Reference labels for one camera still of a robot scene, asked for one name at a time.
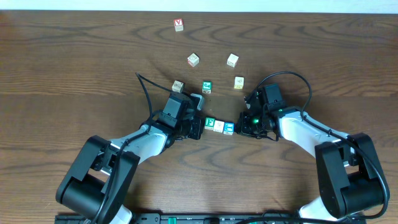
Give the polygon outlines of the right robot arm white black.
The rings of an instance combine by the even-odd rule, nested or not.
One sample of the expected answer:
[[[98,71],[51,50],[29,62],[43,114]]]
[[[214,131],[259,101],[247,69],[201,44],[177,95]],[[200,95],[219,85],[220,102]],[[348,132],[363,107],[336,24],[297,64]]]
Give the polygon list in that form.
[[[274,133],[316,160],[319,197],[292,222],[343,223],[372,220],[387,210],[390,191],[373,140],[321,124],[297,107],[260,106],[239,115],[236,132],[265,139]]]

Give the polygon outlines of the blue E wooden block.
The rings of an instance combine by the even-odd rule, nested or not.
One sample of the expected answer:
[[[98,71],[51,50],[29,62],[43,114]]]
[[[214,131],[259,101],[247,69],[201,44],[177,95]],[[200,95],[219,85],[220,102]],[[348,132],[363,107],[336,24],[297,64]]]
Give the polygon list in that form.
[[[223,128],[223,134],[233,135],[233,133],[234,133],[234,123],[225,122]]]

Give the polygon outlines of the plain wooden block upper right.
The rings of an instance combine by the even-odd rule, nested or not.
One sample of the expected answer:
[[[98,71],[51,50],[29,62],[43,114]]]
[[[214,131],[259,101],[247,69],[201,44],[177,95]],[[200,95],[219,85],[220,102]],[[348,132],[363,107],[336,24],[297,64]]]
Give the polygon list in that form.
[[[236,66],[238,60],[239,60],[239,57],[237,55],[230,54],[227,59],[227,65],[234,68]]]

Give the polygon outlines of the wooden block yellow side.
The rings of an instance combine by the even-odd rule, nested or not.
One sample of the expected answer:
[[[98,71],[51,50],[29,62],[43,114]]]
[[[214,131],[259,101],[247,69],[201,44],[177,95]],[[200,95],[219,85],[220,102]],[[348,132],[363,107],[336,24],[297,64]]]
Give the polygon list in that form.
[[[234,89],[242,90],[244,87],[244,77],[234,78]]]

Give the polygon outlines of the red V wooden block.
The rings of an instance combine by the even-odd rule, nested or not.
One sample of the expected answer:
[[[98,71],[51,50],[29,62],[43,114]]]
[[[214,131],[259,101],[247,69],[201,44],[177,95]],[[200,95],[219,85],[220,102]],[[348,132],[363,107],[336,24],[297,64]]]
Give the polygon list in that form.
[[[181,32],[184,30],[184,23],[182,18],[174,19],[174,28],[176,32]]]

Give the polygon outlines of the wooden block left middle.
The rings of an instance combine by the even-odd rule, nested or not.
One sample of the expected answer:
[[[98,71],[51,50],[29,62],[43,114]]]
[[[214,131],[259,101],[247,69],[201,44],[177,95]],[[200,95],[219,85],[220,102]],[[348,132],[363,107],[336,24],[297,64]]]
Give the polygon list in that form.
[[[184,82],[180,82],[178,80],[175,80],[173,85],[172,85],[172,91],[178,92],[178,93],[182,93],[183,89],[184,89]]]

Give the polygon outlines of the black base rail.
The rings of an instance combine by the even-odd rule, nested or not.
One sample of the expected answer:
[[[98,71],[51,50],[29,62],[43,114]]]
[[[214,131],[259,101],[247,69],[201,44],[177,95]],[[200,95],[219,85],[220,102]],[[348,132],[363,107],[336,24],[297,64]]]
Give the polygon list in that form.
[[[158,214],[158,213],[133,213],[129,223],[132,224],[232,224],[243,220],[260,218],[260,217],[284,217],[284,218],[298,218],[298,215],[287,212],[267,211],[262,215],[255,214]],[[56,215],[55,224],[86,224],[90,223],[84,216],[81,215]],[[281,221],[261,221],[254,223],[297,223],[297,222],[281,222]],[[342,223],[360,223],[366,224],[366,220],[352,220],[343,219]]]

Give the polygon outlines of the wooden block red side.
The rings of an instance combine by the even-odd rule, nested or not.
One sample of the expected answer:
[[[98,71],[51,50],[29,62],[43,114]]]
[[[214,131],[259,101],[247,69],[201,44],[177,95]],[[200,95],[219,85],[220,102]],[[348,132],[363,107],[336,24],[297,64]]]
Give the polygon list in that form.
[[[192,53],[189,57],[187,57],[187,63],[191,67],[197,66],[199,64],[199,62],[200,62],[200,58],[195,53]]]

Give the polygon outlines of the wooden block green trim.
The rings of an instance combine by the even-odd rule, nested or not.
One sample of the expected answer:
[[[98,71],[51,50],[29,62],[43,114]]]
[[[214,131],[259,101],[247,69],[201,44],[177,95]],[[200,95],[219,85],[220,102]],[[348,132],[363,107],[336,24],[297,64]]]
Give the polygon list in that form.
[[[214,132],[217,132],[217,133],[223,133],[224,121],[215,120],[213,130],[214,130]]]

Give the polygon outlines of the green F wooden block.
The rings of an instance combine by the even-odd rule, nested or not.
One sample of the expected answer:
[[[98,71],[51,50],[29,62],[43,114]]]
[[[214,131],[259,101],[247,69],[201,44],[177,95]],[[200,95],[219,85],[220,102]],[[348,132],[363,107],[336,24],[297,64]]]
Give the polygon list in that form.
[[[214,130],[214,126],[215,126],[215,119],[206,117],[205,118],[205,129]]]

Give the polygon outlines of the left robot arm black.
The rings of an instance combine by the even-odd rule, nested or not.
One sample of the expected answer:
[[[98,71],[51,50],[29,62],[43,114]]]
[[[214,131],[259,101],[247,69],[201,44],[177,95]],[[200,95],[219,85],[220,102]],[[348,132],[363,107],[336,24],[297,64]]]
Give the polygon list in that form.
[[[194,106],[166,106],[134,133],[119,139],[90,137],[61,181],[55,199],[92,223],[131,220],[122,205],[138,165],[176,140],[199,140],[204,120]]]

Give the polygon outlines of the green J wooden block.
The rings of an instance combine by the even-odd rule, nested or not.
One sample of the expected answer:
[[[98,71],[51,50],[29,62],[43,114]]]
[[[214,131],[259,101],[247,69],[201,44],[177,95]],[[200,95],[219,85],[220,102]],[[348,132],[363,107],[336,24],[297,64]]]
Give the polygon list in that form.
[[[202,83],[202,93],[210,94],[212,90],[212,82],[211,81],[203,81]]]

